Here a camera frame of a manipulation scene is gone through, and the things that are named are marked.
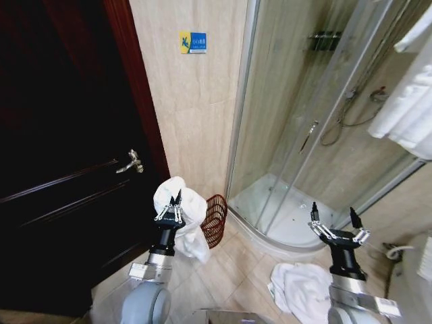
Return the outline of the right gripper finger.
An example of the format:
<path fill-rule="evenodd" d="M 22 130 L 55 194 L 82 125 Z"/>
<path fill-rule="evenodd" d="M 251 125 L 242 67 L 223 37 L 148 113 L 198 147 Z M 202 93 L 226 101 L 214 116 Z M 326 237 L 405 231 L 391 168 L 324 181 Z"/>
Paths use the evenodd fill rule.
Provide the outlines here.
<path fill-rule="evenodd" d="M 350 207 L 350 218 L 352 227 L 354 228 L 352 232 L 354 234 L 353 242 L 364 244 L 371 235 L 371 232 L 363 227 L 362 220 L 353 207 Z"/>
<path fill-rule="evenodd" d="M 331 239 L 331 232 L 320 222 L 319 211 L 316 202 L 313 202 L 312 204 L 310 222 L 308 223 L 308 226 L 318 237 L 325 238 L 327 240 Z"/>

